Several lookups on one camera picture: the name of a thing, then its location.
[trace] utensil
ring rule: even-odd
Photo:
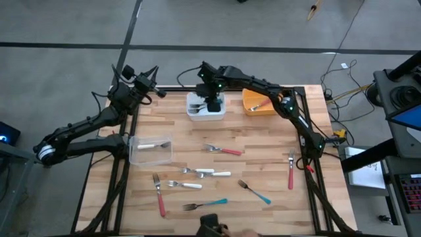
[[[288,157],[288,161],[289,161],[288,189],[290,189],[290,190],[292,190],[292,189],[293,189],[293,177],[294,177],[294,174],[293,174],[293,171],[294,171],[294,169],[293,169],[293,164],[294,164],[294,153],[295,153],[295,150],[294,150],[294,148],[293,148],[293,149],[291,149],[291,150],[289,151],[289,157]]]
[[[197,173],[197,177],[199,178],[204,178],[206,176],[231,176],[231,172]]]
[[[194,210],[198,207],[204,206],[204,205],[214,205],[214,204],[223,204],[223,203],[228,203],[228,199],[224,198],[218,201],[212,201],[210,203],[204,203],[204,204],[196,204],[196,203],[192,203],[192,204],[187,204],[183,206],[183,210],[184,211],[191,211]]]
[[[183,187],[188,187],[188,188],[198,188],[198,189],[202,188],[201,184],[186,184],[186,183],[176,182],[173,180],[168,181],[168,185],[170,187],[183,186]]]
[[[164,202],[162,200],[162,195],[161,195],[161,182],[159,181],[159,177],[157,173],[153,173],[152,177],[153,177],[153,184],[157,188],[157,193],[158,193],[159,213],[161,214],[162,217],[165,217],[165,207],[164,207]]]
[[[224,153],[230,153],[230,154],[234,154],[234,155],[241,155],[243,153],[242,151],[236,151],[236,150],[232,150],[232,149],[214,147],[213,145],[209,145],[209,144],[205,144],[205,148],[208,151],[221,151],[221,152],[224,152]]]
[[[204,109],[204,108],[206,108],[206,105],[203,107],[195,108],[195,109],[189,109],[189,113],[198,113],[201,109]]]
[[[189,172],[215,172],[214,169],[189,169],[189,168],[182,168],[183,173]]]
[[[190,104],[189,105],[189,108],[190,109],[197,109],[197,108],[199,108],[200,106],[203,106],[203,105],[206,105],[206,103],[202,103],[202,104]]]
[[[151,145],[138,145],[137,149],[148,149],[148,148],[155,148],[155,147],[162,147],[166,148],[171,145],[171,142],[164,142],[163,144],[151,144]]]
[[[270,201],[269,199],[267,199],[267,198],[263,197],[262,195],[260,195],[260,194],[256,193],[256,192],[255,192],[255,191],[253,191],[251,188],[249,188],[249,186],[248,186],[246,183],[244,183],[244,181],[242,181],[242,180],[238,180],[238,184],[239,184],[242,188],[244,188],[244,189],[248,189],[248,190],[252,191],[252,192],[253,192],[254,194],[256,194],[259,198],[261,198],[261,200],[263,200],[266,204],[270,204],[270,203],[271,203],[271,201]]]
[[[267,99],[267,100],[263,101],[262,103],[260,103],[259,105],[256,105],[254,107],[251,107],[249,110],[250,111],[256,111],[258,108],[262,107],[263,105],[267,105],[270,102],[271,102],[271,100],[270,99]]]

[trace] orange bowl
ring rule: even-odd
[[[263,101],[269,99],[267,96],[261,95],[251,90],[243,89],[243,108],[246,115],[275,115],[276,112],[272,103],[259,107],[256,111],[250,111],[249,109],[260,105]]]

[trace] yellow connector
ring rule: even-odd
[[[346,138],[347,136],[347,131],[345,129],[341,129],[339,131],[334,131],[334,134],[338,137],[338,138]]]

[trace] wooden table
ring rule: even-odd
[[[322,88],[305,86],[305,90],[312,120],[325,133],[332,134]],[[295,165],[294,189],[287,188],[289,150],[294,147],[298,152],[296,159],[300,157],[297,131],[288,120],[278,115],[248,117],[244,114],[239,92],[226,92],[227,113],[223,120],[206,122],[189,119],[186,114],[186,92],[168,92],[164,99],[157,96],[152,98],[152,105],[140,109],[136,136],[171,134],[173,162],[145,168],[130,166],[121,234],[194,235],[199,228],[200,216],[209,213],[218,214],[220,222],[234,231],[252,228],[261,234],[314,234],[304,172]],[[103,128],[99,135],[107,136],[113,130],[118,132],[118,127]],[[244,154],[209,153],[203,149],[203,143],[239,149]],[[326,151],[336,153],[330,148]],[[106,154],[96,153],[93,161]],[[357,229],[341,163],[327,155],[320,162],[330,203],[351,228]],[[91,168],[76,230],[83,229],[104,203],[111,167],[112,158],[109,158]],[[182,174],[181,167],[231,171],[232,176],[198,179],[194,174]],[[167,180],[177,180],[202,184],[203,189],[162,185],[167,211],[166,217],[162,218],[153,185],[153,172],[159,174],[161,184],[166,184]],[[237,184],[239,179],[271,199],[272,204],[265,204],[256,195],[241,188]],[[222,198],[228,198],[228,204],[182,211],[184,204]],[[320,202],[318,211],[322,226],[325,226]],[[110,228],[114,214],[115,208],[112,210]]]

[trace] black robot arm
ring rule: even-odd
[[[116,77],[122,80],[120,75],[113,68]],[[134,70],[126,65],[122,75],[126,79],[134,78],[133,81],[119,82],[113,86],[107,94],[110,105],[104,108],[98,115],[87,117],[85,120],[66,127],[56,129],[52,134],[44,137],[42,141],[34,147],[37,158],[44,165],[54,165],[66,159],[96,151],[109,151],[114,156],[126,152],[127,141],[118,134],[107,136],[103,139],[88,140],[85,142],[71,143],[72,140],[100,129],[104,126],[116,126],[121,124],[126,115],[133,115],[139,104],[148,105],[151,98],[148,92],[154,91],[159,97],[165,97],[166,92],[157,89],[155,86],[158,67],[152,68],[148,72],[139,75],[134,74]]]
[[[197,74],[204,83],[197,84],[195,92],[204,97],[210,112],[220,111],[218,94],[226,88],[245,88],[269,97],[275,111],[284,119],[289,119],[304,139],[308,158],[320,158],[326,144],[322,135],[313,132],[305,119],[300,115],[300,108],[295,99],[294,89],[282,87],[244,74],[234,66],[220,66],[215,69],[202,62]]]

